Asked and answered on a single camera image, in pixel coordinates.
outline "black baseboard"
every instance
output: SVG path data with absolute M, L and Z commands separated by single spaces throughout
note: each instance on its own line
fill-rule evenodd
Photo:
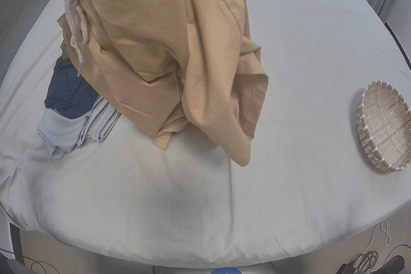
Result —
M 410 71 L 411 71 L 411 63 L 410 63 L 410 60 L 409 60 L 407 54 L 405 53 L 404 48 L 403 48 L 402 45 L 399 43 L 397 37 L 395 36 L 393 30 L 391 30 L 390 26 L 389 26 L 387 23 L 385 23 L 385 26 L 386 26 L 387 30 L 388 30 L 388 31 L 391 33 L 391 35 L 393 36 L 393 38 L 394 38 L 394 40 L 395 40 L 395 43 L 397 44 L 399 50 L 401 51 L 402 55 L 404 56 L 404 59 L 405 59 L 405 61 L 407 62 L 408 68 L 409 68 Z
M 10 224 L 10 235 L 12 236 L 12 245 L 15 259 L 24 265 L 23 250 L 21 250 L 20 229 Z

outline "mattress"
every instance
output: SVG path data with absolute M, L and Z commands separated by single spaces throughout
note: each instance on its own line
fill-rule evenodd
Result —
M 411 72 L 365 0 L 247 0 L 270 77 L 248 166 L 185 129 L 167 151 L 121 116 L 102 143 L 50 158 L 36 126 L 62 33 L 50 0 L 0 89 L 0 212 L 25 230 L 111 257 L 226 267 L 348 238 L 411 199 L 411 169 L 383 173 L 359 143 L 364 87 L 411 99 Z

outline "wooden floor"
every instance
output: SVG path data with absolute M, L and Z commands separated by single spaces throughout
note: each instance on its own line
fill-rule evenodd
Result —
M 274 262 L 278 274 L 334 274 L 342 263 L 349 262 L 353 256 L 360 253 L 371 238 L 373 227 L 342 241 L 332 247 L 318 250 L 295 258 L 288 258 Z M 378 252 L 378 262 L 374 270 L 383 265 L 388 253 L 399 244 L 411 245 L 411 205 L 388 218 L 388 232 L 392 241 L 389 246 L 384 245 L 385 234 L 377 228 L 370 250 Z M 63 245 L 39 232 L 21 231 L 21 246 L 23 254 L 37 261 L 46 261 L 56 267 L 60 274 L 151 274 L 151 266 L 136 262 L 102 256 L 89 251 Z M 391 256 L 402 255 L 408 271 L 411 271 L 411 250 L 399 247 Z M 32 261 L 25 260 L 30 267 Z M 44 265 L 47 274 L 54 274 L 55 270 Z M 43 269 L 35 264 L 33 270 L 44 273 Z

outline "wicker basket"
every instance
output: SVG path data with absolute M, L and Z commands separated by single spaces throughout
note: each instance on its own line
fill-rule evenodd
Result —
M 411 164 L 411 110 L 393 86 L 375 80 L 365 87 L 357 110 L 362 148 L 382 171 L 400 171 Z

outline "navy blue clothing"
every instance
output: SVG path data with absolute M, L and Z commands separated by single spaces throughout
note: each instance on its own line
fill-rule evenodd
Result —
M 86 114 L 99 94 L 82 76 L 71 61 L 59 57 L 54 66 L 44 105 L 59 112 L 63 117 L 76 119 Z

